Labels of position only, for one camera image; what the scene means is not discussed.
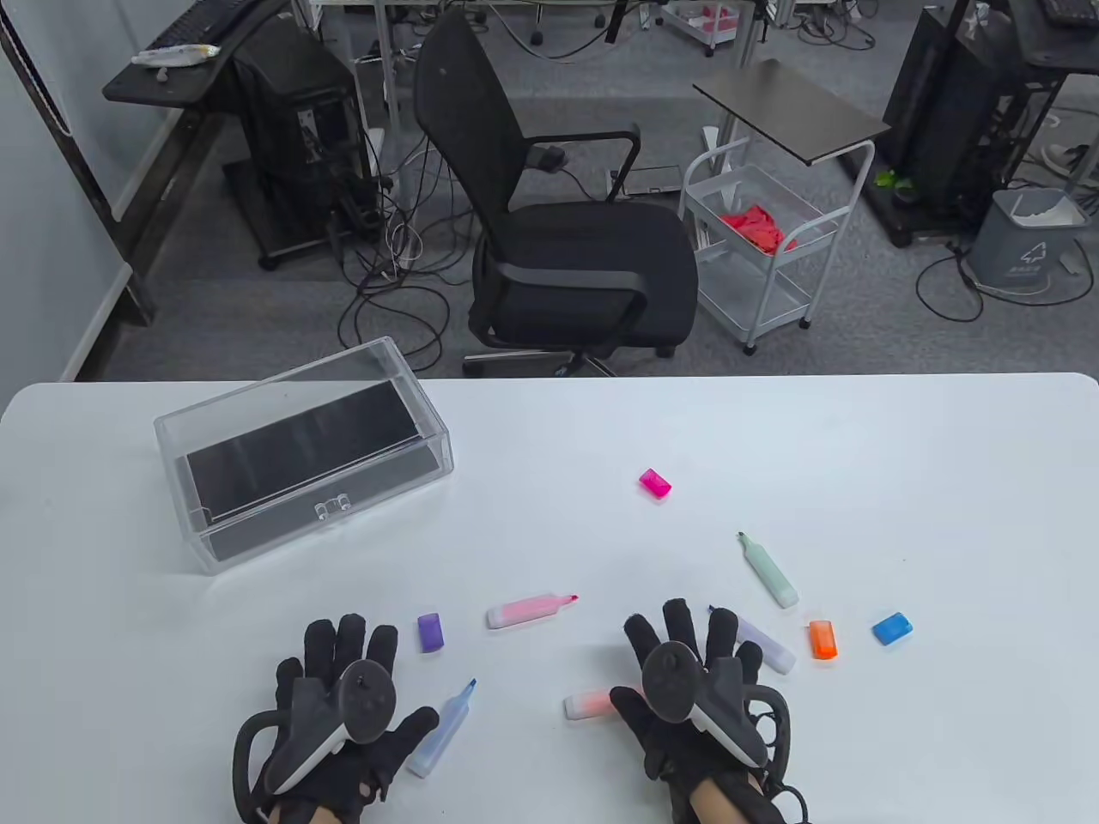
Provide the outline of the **person's left hand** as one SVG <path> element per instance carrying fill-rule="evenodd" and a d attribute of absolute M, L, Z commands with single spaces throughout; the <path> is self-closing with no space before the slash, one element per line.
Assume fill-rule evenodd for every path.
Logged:
<path fill-rule="evenodd" d="M 356 613 L 311 621 L 302 657 L 278 664 L 275 706 L 247 719 L 233 750 L 242 821 L 358 823 L 387 800 L 409 757 L 440 725 L 432 706 L 392 724 L 399 633 Z"/>

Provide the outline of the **person's right hand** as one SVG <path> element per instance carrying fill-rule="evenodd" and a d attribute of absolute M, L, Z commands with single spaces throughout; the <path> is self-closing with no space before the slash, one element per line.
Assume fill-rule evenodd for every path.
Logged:
<path fill-rule="evenodd" d="M 758 681 L 764 654 L 739 642 L 739 616 L 717 608 L 704 645 L 686 601 L 663 606 L 667 641 L 648 619 L 632 615 L 624 632 L 642 667 L 642 688 L 617 687 L 610 701 L 635 734 L 645 773 L 689 797 L 711 779 L 767 801 L 785 792 L 790 713 L 776 689 Z"/>

